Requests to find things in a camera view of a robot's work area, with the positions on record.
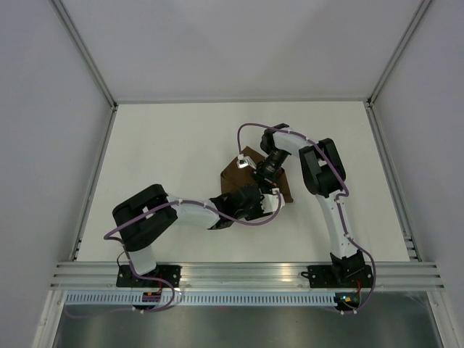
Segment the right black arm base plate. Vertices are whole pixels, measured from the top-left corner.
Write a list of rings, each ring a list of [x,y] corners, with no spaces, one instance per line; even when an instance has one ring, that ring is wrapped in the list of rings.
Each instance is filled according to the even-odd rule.
[[[314,265],[299,274],[309,281],[311,289],[364,289],[374,283],[370,266],[349,275],[337,275],[330,265]]]

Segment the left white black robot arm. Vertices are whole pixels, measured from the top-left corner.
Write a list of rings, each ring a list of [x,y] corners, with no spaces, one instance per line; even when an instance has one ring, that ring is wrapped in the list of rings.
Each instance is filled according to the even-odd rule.
[[[208,230],[228,228],[234,220],[252,221],[268,214],[257,186],[246,185],[199,204],[187,203],[154,184],[116,206],[112,216],[133,264],[133,279],[143,287],[157,282],[158,269],[152,244],[177,225]]]

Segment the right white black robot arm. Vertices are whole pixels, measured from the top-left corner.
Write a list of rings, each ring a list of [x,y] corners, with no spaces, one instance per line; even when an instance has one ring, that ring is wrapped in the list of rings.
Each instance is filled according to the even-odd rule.
[[[348,240],[349,224],[344,216],[343,198],[348,190],[346,173],[333,140],[314,142],[281,123],[264,131],[261,150],[267,157],[258,162],[253,179],[265,193],[278,188],[282,165],[288,156],[299,159],[305,188],[316,197],[326,221],[331,242],[331,278],[339,286],[348,286],[357,277],[349,258],[357,249]]]

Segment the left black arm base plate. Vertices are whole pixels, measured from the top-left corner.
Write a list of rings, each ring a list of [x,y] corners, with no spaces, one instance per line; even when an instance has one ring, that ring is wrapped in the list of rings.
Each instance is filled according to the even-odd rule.
[[[159,278],[170,283],[174,288],[179,287],[181,267],[179,265],[158,265],[153,271],[143,274],[146,279],[137,278],[129,265],[120,265],[117,274],[116,287],[118,288],[165,288],[167,285]]]

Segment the brown cloth napkin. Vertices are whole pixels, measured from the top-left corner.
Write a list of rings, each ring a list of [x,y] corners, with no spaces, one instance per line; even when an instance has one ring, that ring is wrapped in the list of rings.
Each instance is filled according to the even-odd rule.
[[[270,152],[284,152],[284,150],[271,149]],[[264,156],[249,146],[246,146],[242,152],[242,154],[250,156],[253,159],[254,163],[256,164],[256,167],[259,162],[263,161],[268,156],[269,153],[267,153],[267,155]],[[257,186],[257,183],[254,181],[252,176],[254,169],[250,167],[238,169],[236,161],[237,157],[233,159],[220,174],[220,186],[221,192],[223,194],[233,193],[235,191],[238,191],[242,186],[246,185]],[[280,188],[280,192],[283,194],[284,201],[286,204],[294,202],[294,199],[291,195],[289,182],[286,188]]]

